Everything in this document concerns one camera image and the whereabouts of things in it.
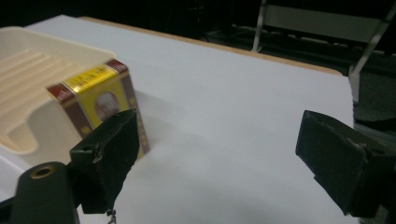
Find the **white tabletop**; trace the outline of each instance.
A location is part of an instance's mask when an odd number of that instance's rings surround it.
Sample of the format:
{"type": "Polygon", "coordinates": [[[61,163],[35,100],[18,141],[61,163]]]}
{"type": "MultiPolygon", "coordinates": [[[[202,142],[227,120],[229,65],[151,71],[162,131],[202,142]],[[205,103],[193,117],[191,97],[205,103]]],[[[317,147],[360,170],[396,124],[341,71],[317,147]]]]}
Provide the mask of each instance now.
{"type": "Polygon", "coordinates": [[[294,152],[306,109],[353,124],[346,77],[66,16],[27,29],[130,68],[151,151],[116,200],[119,223],[358,223],[294,152]]]}

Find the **brown and yellow box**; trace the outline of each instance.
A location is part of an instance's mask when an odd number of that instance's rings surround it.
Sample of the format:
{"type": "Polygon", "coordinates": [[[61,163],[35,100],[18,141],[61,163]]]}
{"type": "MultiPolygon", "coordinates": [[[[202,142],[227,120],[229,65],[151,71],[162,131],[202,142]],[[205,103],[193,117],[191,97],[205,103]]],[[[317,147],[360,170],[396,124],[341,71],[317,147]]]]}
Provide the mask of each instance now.
{"type": "Polygon", "coordinates": [[[138,158],[149,151],[142,117],[128,67],[112,59],[47,87],[83,138],[111,115],[128,109],[137,113],[140,138],[138,158]]]}

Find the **black object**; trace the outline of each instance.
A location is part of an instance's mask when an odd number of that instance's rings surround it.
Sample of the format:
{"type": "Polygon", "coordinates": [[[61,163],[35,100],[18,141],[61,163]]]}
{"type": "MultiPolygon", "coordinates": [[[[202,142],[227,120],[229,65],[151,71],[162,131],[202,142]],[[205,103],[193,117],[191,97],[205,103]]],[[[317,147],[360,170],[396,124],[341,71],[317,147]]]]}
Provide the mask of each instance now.
{"type": "Polygon", "coordinates": [[[79,223],[80,204],[86,214],[115,214],[139,147],[135,111],[113,115],[70,150],[67,166],[52,161],[23,173],[15,197],[0,203],[0,223],[79,223]]]}
{"type": "Polygon", "coordinates": [[[337,119],[305,111],[296,154],[345,215],[374,217],[380,204],[394,213],[390,149],[337,119]]]}

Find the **white tray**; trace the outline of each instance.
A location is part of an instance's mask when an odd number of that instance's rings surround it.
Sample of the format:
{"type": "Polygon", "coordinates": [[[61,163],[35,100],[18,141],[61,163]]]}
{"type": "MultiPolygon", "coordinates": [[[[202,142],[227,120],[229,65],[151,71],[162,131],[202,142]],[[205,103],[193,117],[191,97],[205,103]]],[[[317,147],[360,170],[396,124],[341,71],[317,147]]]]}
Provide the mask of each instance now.
{"type": "Polygon", "coordinates": [[[35,165],[68,160],[80,137],[46,87],[115,58],[21,27],[0,29],[0,147],[35,165]]]}

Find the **box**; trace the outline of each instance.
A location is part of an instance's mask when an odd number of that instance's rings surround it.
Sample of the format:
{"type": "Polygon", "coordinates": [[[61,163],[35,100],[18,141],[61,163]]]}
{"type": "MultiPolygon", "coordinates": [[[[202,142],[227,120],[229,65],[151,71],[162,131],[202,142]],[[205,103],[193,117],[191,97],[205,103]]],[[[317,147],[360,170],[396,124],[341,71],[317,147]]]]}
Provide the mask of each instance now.
{"type": "Polygon", "coordinates": [[[128,109],[136,110],[140,140],[138,158],[149,151],[134,87],[125,64],[112,59],[49,86],[47,90],[82,138],[110,116],[128,109]]]}

